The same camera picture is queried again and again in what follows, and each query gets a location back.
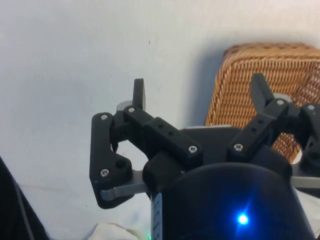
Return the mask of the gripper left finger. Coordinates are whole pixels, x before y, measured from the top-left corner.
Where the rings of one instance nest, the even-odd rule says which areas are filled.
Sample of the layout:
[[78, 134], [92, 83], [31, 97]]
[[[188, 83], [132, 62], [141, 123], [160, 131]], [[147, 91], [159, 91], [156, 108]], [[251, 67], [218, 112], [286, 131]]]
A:
[[[202, 146], [159, 117], [145, 111], [145, 84], [134, 81], [132, 100], [115, 114], [97, 113], [91, 120], [89, 178], [97, 204], [112, 209], [139, 193], [153, 198], [181, 172], [203, 163]], [[129, 141], [147, 157], [140, 171], [118, 154]]]

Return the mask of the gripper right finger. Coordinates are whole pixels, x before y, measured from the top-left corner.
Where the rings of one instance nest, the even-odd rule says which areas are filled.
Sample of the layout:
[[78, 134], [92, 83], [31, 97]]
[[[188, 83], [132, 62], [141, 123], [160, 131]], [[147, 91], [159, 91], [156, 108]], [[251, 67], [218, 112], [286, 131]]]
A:
[[262, 145], [272, 146], [281, 133], [286, 133], [293, 135], [302, 149], [302, 170], [319, 171], [319, 104], [297, 107], [283, 98], [276, 98], [263, 73], [253, 74], [250, 96], [256, 115], [228, 145], [228, 160], [248, 163]]

